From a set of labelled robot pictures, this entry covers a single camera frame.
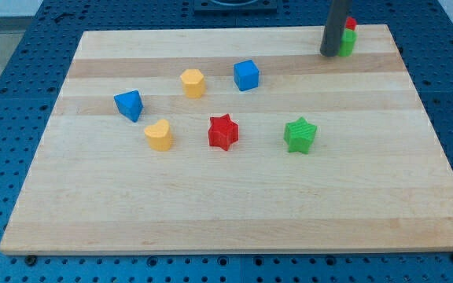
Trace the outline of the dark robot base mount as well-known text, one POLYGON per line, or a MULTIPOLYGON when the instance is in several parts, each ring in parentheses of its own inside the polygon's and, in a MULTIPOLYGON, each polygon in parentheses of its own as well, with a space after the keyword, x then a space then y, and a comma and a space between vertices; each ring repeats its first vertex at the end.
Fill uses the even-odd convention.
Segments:
POLYGON ((194 0, 193 11, 202 13, 229 12, 273 12, 278 8, 277 0, 194 0))

